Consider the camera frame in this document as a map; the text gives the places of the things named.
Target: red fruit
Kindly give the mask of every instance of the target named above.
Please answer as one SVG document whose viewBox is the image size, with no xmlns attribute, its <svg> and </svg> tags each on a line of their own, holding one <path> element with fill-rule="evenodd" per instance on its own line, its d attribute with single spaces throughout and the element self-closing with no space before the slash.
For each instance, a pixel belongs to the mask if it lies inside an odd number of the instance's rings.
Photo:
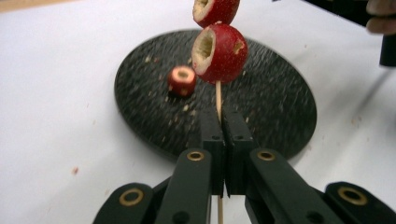
<svg viewBox="0 0 396 224">
<path fill-rule="evenodd" d="M 177 66 L 168 74 L 168 90 L 179 96 L 189 96 L 194 92 L 196 75 L 188 66 Z"/>
<path fill-rule="evenodd" d="M 230 24 L 235 17 L 240 0 L 195 0 L 192 9 L 194 21 L 201 27 L 221 21 Z"/>
<path fill-rule="evenodd" d="M 203 81 L 228 83 L 241 73 L 248 57 L 245 38 L 230 25 L 206 27 L 192 46 L 192 68 Z"/>
</svg>

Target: human hand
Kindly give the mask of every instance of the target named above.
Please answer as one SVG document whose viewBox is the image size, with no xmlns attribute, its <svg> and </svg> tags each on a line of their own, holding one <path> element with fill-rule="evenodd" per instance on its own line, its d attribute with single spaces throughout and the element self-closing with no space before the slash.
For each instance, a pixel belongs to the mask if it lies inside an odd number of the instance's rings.
<svg viewBox="0 0 396 224">
<path fill-rule="evenodd" d="M 369 0 L 367 12 L 375 15 L 367 22 L 367 30 L 374 34 L 396 34 L 396 19 L 387 18 L 396 14 L 396 0 Z"/>
</svg>

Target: skewer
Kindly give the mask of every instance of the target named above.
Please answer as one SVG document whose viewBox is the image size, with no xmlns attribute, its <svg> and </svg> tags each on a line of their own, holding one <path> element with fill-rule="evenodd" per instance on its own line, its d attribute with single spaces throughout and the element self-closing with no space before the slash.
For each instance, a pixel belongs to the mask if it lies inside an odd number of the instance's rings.
<svg viewBox="0 0 396 224">
<path fill-rule="evenodd" d="M 219 123 L 221 125 L 221 81 L 216 81 L 216 109 L 218 111 Z M 218 196 L 218 223 L 223 224 L 222 197 Z"/>
</svg>

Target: speckled stone plate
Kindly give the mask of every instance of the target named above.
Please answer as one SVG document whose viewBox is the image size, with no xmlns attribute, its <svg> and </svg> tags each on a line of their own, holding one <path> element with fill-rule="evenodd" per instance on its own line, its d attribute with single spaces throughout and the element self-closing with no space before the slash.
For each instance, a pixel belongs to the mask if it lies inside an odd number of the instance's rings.
<svg viewBox="0 0 396 224">
<path fill-rule="evenodd" d="M 134 49 L 115 81 L 120 112 L 132 130 L 163 155 L 176 158 L 199 128 L 197 113 L 215 107 L 215 87 L 200 78 L 186 99 L 168 94 L 166 76 L 177 65 L 191 65 L 198 30 L 159 35 Z M 261 147 L 296 155 L 311 138 L 317 109 L 308 85 L 281 56 L 247 39 L 248 58 L 241 75 L 222 86 L 223 104 L 245 118 Z"/>
</svg>

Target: white table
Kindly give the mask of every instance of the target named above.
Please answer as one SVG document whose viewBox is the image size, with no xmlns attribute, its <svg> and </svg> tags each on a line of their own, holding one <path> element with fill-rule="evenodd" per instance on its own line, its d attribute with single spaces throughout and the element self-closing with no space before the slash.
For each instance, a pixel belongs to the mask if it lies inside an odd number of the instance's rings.
<svg viewBox="0 0 396 224">
<path fill-rule="evenodd" d="M 192 3 L 72 1 L 0 14 L 1 223 L 91 223 L 114 189 L 172 174 L 130 131 L 113 86 L 139 44 L 199 28 Z M 378 66 L 382 37 L 292 0 L 242 1 L 233 26 L 312 89 L 318 126 L 290 160 L 304 180 L 320 190 L 351 182 L 396 209 L 396 72 Z M 248 223 L 243 201 L 224 200 L 225 223 Z"/>
</svg>

